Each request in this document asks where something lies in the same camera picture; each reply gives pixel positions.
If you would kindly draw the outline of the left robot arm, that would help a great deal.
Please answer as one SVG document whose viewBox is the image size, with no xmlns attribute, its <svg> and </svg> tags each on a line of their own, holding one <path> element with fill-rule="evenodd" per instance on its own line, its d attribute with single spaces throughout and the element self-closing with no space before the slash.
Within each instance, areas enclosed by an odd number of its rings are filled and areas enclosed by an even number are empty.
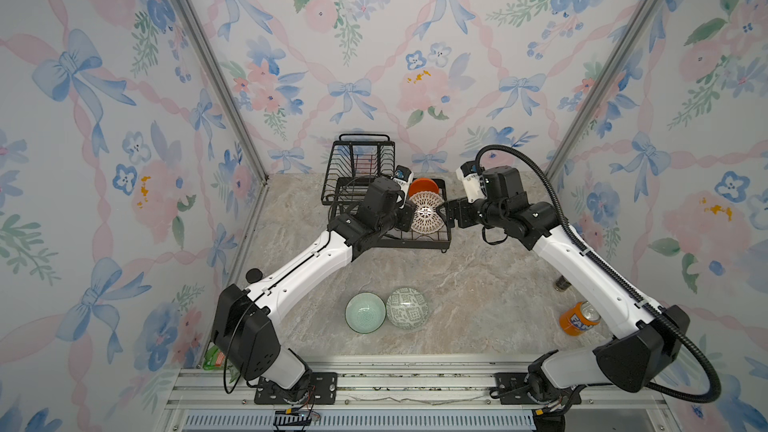
<svg viewBox="0 0 768 432">
<path fill-rule="evenodd" d="M 219 295 L 211 340 L 245 381 L 263 378 L 295 396 L 309 388 L 309 366 L 281 345 L 284 316 L 332 273 L 378 246 L 403 216 L 413 173 L 398 166 L 367 187 L 353 213 L 334 217 L 302 253 L 246 288 L 230 285 Z"/>
</svg>

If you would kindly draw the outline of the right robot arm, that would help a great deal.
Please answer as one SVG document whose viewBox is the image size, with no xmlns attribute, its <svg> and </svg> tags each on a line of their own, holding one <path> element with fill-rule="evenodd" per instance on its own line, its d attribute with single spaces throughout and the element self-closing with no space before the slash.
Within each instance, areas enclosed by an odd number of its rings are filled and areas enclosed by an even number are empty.
<svg viewBox="0 0 768 432">
<path fill-rule="evenodd" d="M 445 204 L 447 224 L 502 230 L 568 280 L 612 334 L 601 345 L 549 352 L 531 363 L 524 385 L 531 399 L 550 402 L 579 386 L 609 384 L 631 393 L 652 387 L 677 358 L 688 316 L 677 306 L 661 306 L 632 285 L 621 285 L 618 273 L 598 264 L 595 252 L 565 224 L 557 206 L 529 202 L 517 169 L 481 171 L 468 161 L 456 176 L 465 195 Z"/>
</svg>

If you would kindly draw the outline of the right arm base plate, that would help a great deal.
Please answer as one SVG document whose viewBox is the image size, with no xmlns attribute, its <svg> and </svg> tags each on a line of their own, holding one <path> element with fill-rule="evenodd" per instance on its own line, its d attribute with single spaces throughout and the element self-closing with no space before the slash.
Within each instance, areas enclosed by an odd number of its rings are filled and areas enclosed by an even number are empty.
<svg viewBox="0 0 768 432">
<path fill-rule="evenodd" d="M 489 395 L 502 405 L 535 405 L 564 407 L 582 403 L 581 393 L 575 388 L 556 389 L 543 379 L 530 378 L 526 372 L 497 372 Z"/>
</svg>

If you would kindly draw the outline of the pale green bowl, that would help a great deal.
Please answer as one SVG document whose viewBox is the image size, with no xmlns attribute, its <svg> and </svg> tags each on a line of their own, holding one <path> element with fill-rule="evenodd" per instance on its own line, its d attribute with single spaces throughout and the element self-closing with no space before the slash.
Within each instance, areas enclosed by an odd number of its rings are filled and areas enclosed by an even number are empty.
<svg viewBox="0 0 768 432">
<path fill-rule="evenodd" d="M 377 331 L 386 319 L 386 307 L 376 294 L 362 292 L 352 297 L 345 309 L 345 320 L 358 334 Z"/>
</svg>

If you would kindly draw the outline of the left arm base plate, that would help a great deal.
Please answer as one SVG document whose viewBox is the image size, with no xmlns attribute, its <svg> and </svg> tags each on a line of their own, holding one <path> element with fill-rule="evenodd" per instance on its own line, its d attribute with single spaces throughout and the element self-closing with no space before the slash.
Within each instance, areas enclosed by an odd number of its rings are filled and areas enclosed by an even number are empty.
<svg viewBox="0 0 768 432">
<path fill-rule="evenodd" d="M 333 405 L 338 391 L 335 372 L 307 372 L 291 388 L 260 378 L 255 388 L 256 405 L 299 406 Z"/>
</svg>

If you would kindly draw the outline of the white brown patterned bowl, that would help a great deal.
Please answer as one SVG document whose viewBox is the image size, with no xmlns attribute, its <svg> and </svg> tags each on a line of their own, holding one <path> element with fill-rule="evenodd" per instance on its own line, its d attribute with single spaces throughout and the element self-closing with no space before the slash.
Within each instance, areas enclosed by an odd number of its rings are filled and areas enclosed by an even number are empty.
<svg viewBox="0 0 768 432">
<path fill-rule="evenodd" d="M 418 235 L 431 235 L 444 228 L 445 222 L 438 213 L 443 198 L 436 192 L 421 191 L 410 197 L 414 205 L 411 231 Z"/>
</svg>

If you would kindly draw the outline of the orange bowl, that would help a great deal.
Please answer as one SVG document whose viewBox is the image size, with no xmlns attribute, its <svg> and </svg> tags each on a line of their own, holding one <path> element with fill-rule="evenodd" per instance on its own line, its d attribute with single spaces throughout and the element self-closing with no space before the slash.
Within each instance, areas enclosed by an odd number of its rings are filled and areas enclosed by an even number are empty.
<svg viewBox="0 0 768 432">
<path fill-rule="evenodd" d="M 440 187 L 434 180 L 430 178 L 422 177 L 422 178 L 414 179 L 413 182 L 410 184 L 410 187 L 408 190 L 408 196 L 412 197 L 415 194 L 418 194 L 421 192 L 430 192 L 434 194 L 440 194 Z"/>
</svg>

